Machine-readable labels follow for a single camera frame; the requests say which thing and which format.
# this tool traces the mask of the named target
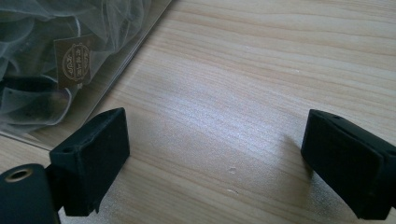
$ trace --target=printed label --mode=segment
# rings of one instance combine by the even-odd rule
[[[92,35],[54,41],[58,88],[78,85],[91,78]]]

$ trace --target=wooden table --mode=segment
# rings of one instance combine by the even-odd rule
[[[98,215],[63,223],[371,223],[300,147],[310,108],[396,145],[394,1],[174,1],[95,113],[132,156]],[[0,171],[48,151],[0,137]],[[395,223],[394,209],[386,221]]]

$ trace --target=cylindrical hole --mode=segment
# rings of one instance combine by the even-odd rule
[[[24,178],[28,177],[33,173],[32,169],[21,169],[18,171],[15,171],[14,173],[8,175],[6,177],[6,181],[8,183],[14,183],[23,180]]]

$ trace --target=black clamp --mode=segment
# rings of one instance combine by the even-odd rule
[[[0,175],[2,223],[60,223],[99,205],[130,155],[125,111],[97,115],[49,153],[51,165],[15,167]]]
[[[310,110],[304,160],[358,218],[386,219],[396,205],[396,147],[339,116]]]

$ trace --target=clear plastic bag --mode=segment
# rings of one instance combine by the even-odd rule
[[[60,65],[54,41],[87,35],[94,39],[90,73],[82,82],[87,85],[107,57],[117,53],[140,31],[149,6],[150,0],[3,0],[0,128],[25,133],[61,121],[81,85],[67,88],[56,85]],[[26,88],[37,82],[53,83],[49,84],[50,90],[40,85]],[[42,104],[41,113],[39,108],[32,112],[35,104]]]

